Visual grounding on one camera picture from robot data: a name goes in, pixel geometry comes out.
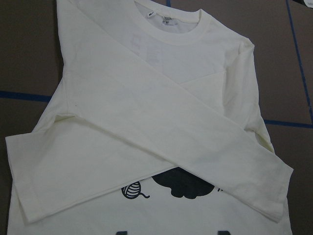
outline blue line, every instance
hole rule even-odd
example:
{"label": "blue line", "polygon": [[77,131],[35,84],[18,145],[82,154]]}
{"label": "blue line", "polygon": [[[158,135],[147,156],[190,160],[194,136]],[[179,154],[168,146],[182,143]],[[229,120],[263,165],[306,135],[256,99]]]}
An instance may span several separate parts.
{"label": "blue line", "polygon": [[[51,96],[47,96],[47,95],[4,92],[4,91],[0,91],[0,98],[21,99],[21,100],[30,100],[30,101],[47,102],[47,103],[51,100]],[[275,121],[275,120],[266,120],[266,119],[264,120],[264,122],[265,124],[271,124],[271,125],[293,126],[293,127],[303,127],[303,128],[313,129],[312,124]]]}
{"label": "blue line", "polygon": [[304,124],[297,122],[287,122],[287,121],[274,121],[274,120],[264,120],[265,124],[279,125],[279,126],[293,126],[293,127],[302,127],[313,129],[312,124]]}
{"label": "blue line", "polygon": [[297,52],[297,57],[298,57],[298,62],[299,62],[299,67],[300,67],[300,72],[301,72],[303,87],[304,87],[304,91],[305,91],[305,95],[306,95],[307,103],[308,103],[308,107],[309,107],[309,113],[310,113],[310,117],[311,117],[311,123],[313,124],[312,105],[311,105],[311,101],[310,101],[310,97],[309,97],[309,91],[308,91],[308,87],[307,87],[307,82],[306,82],[306,79],[305,79],[305,76],[304,76],[304,71],[303,71],[301,56],[300,56],[300,52],[299,52],[299,47],[298,47],[297,38],[296,38],[296,35],[295,35],[295,31],[294,31],[294,26],[293,26],[292,16],[291,16],[291,10],[290,10],[290,6],[289,6],[288,0],[286,0],[286,5],[287,5],[287,10],[288,10],[289,21],[290,21],[290,26],[291,26],[293,41],[294,41],[294,45],[295,45],[295,50],[296,50],[296,52]]}
{"label": "blue line", "polygon": [[22,100],[31,100],[39,102],[49,102],[51,96],[39,95],[39,94],[26,94],[26,93],[17,93],[17,92],[4,92],[0,91],[0,98],[8,99],[22,99]]}

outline neckline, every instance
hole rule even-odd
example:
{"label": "neckline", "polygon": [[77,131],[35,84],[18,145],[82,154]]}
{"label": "neckline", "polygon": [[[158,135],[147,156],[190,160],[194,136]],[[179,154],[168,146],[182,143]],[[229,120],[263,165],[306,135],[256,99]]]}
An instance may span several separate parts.
{"label": "neckline", "polygon": [[[145,19],[139,12],[135,2],[162,16],[172,17],[187,23],[198,24],[195,28],[186,33],[170,33],[163,31],[153,26]],[[212,17],[202,9],[195,12],[187,12],[164,6],[151,0],[122,0],[122,4],[134,23],[143,31],[164,43],[177,46],[192,44],[198,41],[205,34],[212,19]]]}

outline black print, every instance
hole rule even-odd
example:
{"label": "black print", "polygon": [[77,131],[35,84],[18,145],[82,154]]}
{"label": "black print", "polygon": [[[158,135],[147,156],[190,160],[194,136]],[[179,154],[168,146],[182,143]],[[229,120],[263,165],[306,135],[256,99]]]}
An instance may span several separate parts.
{"label": "black print", "polygon": [[127,231],[121,231],[121,232],[117,232],[116,235],[127,235]]}
{"label": "black print", "polygon": [[121,188],[123,195],[128,199],[135,199],[139,195],[142,195],[145,198],[149,198],[150,196],[146,196],[145,194],[141,193],[141,185],[139,181],[128,185],[126,187]]}
{"label": "black print", "polygon": [[164,173],[152,177],[159,185],[171,188],[171,194],[174,197],[183,197],[195,199],[198,196],[209,194],[214,185],[203,179],[176,167]]}
{"label": "black print", "polygon": [[217,235],[231,235],[229,231],[218,231]]}

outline white long-sleeve t-shirt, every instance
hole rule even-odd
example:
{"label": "white long-sleeve t-shirt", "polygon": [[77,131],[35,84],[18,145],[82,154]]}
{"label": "white long-sleeve t-shirt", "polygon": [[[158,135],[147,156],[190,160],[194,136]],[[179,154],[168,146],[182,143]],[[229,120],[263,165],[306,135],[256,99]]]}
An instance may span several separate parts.
{"label": "white long-sleeve t-shirt", "polygon": [[57,10],[62,81],[33,132],[6,138],[9,235],[291,234],[249,39],[149,0]]}

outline gray surface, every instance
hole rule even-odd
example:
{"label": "gray surface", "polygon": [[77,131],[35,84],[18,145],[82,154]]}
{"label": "gray surface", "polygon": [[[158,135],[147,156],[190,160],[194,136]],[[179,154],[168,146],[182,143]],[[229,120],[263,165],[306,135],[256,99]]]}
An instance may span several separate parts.
{"label": "gray surface", "polygon": [[[305,76],[313,100],[313,10],[290,1]],[[204,9],[256,45],[262,115],[310,123],[284,0],[172,0]],[[62,73],[53,0],[1,1],[0,91],[51,95]],[[0,235],[6,233],[11,175],[4,136],[30,132],[46,103],[0,98]],[[288,193],[294,235],[313,231],[313,129],[267,125],[276,154],[295,169]]]}

